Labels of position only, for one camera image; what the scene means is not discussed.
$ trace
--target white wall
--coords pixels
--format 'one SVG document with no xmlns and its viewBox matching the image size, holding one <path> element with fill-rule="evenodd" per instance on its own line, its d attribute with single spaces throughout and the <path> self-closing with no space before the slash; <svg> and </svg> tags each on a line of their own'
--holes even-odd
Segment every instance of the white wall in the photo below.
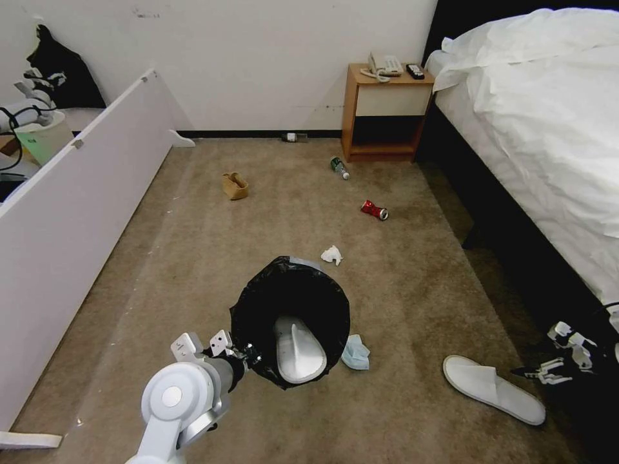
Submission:
<svg viewBox="0 0 619 464">
<path fill-rule="evenodd" d="M 0 104 L 34 49 L 34 15 L 81 54 L 109 103 L 155 65 L 180 129 L 339 129 L 346 64 L 419 61 L 437 0 L 0 0 Z"/>
</svg>

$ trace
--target crumpled tissue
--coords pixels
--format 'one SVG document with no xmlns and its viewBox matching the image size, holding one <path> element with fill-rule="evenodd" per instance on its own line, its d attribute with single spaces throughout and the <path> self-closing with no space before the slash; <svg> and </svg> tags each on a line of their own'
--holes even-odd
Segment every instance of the crumpled tissue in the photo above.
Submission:
<svg viewBox="0 0 619 464">
<path fill-rule="evenodd" d="M 342 361 L 351 369 L 358 371 L 369 370 L 369 349 L 361 342 L 361 335 L 351 335 L 348 337 Z"/>
<path fill-rule="evenodd" d="M 335 260 L 336 266 L 339 266 L 340 261 L 344 259 L 342 258 L 342 254 L 340 253 L 340 251 L 337 249 L 337 246 L 335 245 L 331 245 L 331 248 L 323 251 L 320 257 L 323 259 L 323 261 L 326 261 L 326 262 L 333 262 Z"/>
</svg>

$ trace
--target white slipper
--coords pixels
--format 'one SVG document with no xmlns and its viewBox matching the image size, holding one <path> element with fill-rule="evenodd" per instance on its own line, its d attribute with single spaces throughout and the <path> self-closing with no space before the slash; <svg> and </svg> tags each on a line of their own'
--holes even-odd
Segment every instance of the white slipper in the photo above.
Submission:
<svg viewBox="0 0 619 464">
<path fill-rule="evenodd" d="M 494 406 L 530 425 L 546 419 L 544 405 L 513 383 L 496 375 L 496 368 L 452 354 L 443 361 L 445 378 L 457 391 Z"/>
<path fill-rule="evenodd" d="M 327 366 L 327 355 L 301 319 L 280 316 L 275 322 L 277 368 L 290 383 L 305 383 L 318 377 Z"/>
</svg>

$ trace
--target nightstand drawer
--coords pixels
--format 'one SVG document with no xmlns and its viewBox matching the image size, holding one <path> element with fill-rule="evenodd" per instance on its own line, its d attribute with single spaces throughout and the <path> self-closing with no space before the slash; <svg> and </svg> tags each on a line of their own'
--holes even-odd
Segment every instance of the nightstand drawer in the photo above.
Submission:
<svg viewBox="0 0 619 464">
<path fill-rule="evenodd" d="M 357 116 L 423 116 L 432 85 L 359 86 Z"/>
</svg>

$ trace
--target remote control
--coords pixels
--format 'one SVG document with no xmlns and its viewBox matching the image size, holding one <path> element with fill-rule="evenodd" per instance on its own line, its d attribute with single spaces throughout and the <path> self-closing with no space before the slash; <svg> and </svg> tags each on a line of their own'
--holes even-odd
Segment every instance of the remote control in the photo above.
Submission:
<svg viewBox="0 0 619 464">
<path fill-rule="evenodd" d="M 413 76 L 413 79 L 415 80 L 420 81 L 422 79 L 425 79 L 426 77 L 424 76 L 424 72 L 421 70 L 421 68 L 417 66 L 416 64 L 407 64 L 406 70 L 408 71 L 408 74 Z"/>
</svg>

